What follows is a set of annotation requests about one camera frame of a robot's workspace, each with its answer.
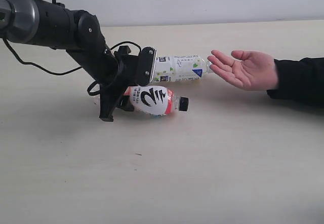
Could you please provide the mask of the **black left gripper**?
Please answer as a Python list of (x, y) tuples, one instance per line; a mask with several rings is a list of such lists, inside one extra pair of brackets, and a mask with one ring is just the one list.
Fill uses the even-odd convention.
[(101, 83), (100, 86), (100, 113), (99, 118), (105, 122), (113, 122), (113, 112), (116, 108), (133, 112), (130, 96), (125, 95), (128, 86), (136, 83), (141, 87), (147, 86), (153, 80), (156, 49), (153, 47), (141, 48), (135, 45), (138, 53), (132, 55), (129, 45), (115, 45), (113, 52), (114, 63), (112, 74), (108, 77), (108, 82)]

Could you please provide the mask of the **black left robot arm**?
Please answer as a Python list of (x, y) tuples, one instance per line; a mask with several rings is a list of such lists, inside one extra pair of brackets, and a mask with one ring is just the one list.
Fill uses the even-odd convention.
[(140, 48), (131, 53), (132, 42), (109, 47), (98, 18), (85, 10), (69, 10), (63, 4), (44, 0), (1, 0), (1, 39), (11, 43), (64, 50), (93, 78), (99, 89), (101, 120), (113, 121), (116, 108), (134, 111), (126, 90), (147, 86), (153, 78), (156, 50)]

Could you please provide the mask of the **black sleeved forearm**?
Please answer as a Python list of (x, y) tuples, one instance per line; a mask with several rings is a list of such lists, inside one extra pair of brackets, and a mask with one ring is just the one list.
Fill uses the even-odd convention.
[(303, 58), (299, 61), (274, 61), (278, 74), (276, 89), (267, 90), (272, 99), (290, 100), (323, 107), (323, 58)]

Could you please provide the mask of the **person's open hand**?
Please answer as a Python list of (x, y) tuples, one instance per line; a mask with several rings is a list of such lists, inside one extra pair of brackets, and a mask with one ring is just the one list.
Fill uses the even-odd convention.
[(210, 69), (229, 84), (245, 91), (278, 88), (279, 78), (274, 58), (256, 51), (234, 50), (230, 56), (212, 50)]

